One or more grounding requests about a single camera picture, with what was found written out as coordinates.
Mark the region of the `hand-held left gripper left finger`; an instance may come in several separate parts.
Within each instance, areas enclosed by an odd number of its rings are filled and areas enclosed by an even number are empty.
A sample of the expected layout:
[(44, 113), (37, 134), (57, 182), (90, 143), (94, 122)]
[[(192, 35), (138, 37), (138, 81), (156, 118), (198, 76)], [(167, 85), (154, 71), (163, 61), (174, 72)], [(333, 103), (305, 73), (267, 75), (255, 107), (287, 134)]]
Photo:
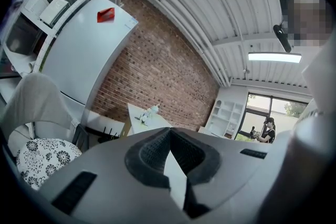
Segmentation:
[(164, 175), (170, 129), (97, 145), (41, 186), (53, 223), (186, 223)]

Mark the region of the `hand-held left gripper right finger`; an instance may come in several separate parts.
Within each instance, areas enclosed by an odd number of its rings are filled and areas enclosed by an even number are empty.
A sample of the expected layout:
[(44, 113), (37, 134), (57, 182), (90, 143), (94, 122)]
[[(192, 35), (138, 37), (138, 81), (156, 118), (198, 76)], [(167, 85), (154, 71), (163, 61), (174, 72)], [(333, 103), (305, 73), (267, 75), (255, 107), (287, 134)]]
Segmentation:
[(187, 177), (183, 210), (195, 223), (256, 223), (281, 166), (281, 141), (233, 141), (170, 129), (170, 149)]

